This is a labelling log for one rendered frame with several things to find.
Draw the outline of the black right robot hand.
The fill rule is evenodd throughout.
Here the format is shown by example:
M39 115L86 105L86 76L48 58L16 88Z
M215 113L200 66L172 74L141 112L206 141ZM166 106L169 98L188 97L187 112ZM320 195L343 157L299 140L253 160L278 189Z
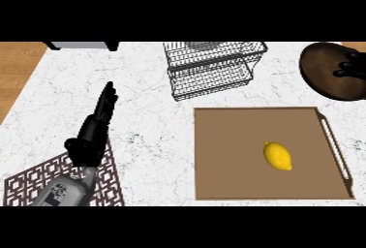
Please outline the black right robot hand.
M349 52L345 55L345 61L339 63L339 68L333 71L333 76L366 80L366 52Z

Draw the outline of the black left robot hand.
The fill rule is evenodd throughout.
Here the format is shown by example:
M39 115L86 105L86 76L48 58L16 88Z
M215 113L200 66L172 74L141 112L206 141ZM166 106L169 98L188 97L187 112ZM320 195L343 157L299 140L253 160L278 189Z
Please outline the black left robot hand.
M97 167L100 165L116 99L113 83L109 81L98 97L94 112L85 117L78 135L64 141L64 149L75 167Z

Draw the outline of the yellow lemon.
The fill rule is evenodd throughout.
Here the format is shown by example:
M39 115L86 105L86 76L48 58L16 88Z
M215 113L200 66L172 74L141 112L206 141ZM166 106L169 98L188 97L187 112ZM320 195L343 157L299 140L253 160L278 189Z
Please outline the yellow lemon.
M263 143L262 156L272 169L278 171L289 171L292 169L292 156L280 143Z

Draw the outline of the brown wooden tray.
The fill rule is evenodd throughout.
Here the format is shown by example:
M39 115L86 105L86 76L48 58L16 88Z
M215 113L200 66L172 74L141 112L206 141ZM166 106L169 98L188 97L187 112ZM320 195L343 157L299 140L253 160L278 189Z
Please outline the brown wooden tray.
M269 167L268 141L292 155ZM196 108L194 178L199 200L351 200L351 176L325 116L315 107Z

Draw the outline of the dark brown round plate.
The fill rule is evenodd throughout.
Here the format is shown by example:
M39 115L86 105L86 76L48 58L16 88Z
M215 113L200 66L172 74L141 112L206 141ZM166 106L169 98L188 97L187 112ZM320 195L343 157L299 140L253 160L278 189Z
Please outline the dark brown round plate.
M366 80L333 76L349 52L361 51L333 43L312 43L302 49L297 60L299 74L309 88L337 101L366 100Z

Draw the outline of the dark brown patterned placemat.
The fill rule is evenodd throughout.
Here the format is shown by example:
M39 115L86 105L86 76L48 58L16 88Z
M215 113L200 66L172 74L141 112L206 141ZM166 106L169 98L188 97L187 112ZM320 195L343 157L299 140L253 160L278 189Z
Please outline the dark brown patterned placemat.
M82 169L70 165L66 153L4 179L2 205L30 205L49 180L61 174L72 179L82 179L85 177ZM89 206L123 206L114 157L109 143L106 144L101 165L97 168Z

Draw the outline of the grey appliance with black legs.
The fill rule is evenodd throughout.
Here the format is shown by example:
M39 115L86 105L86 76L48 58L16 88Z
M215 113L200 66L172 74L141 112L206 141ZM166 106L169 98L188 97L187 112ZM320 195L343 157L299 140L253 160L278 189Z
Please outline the grey appliance with black legs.
M104 48L116 51L117 42L45 42L45 46L52 50L61 48Z

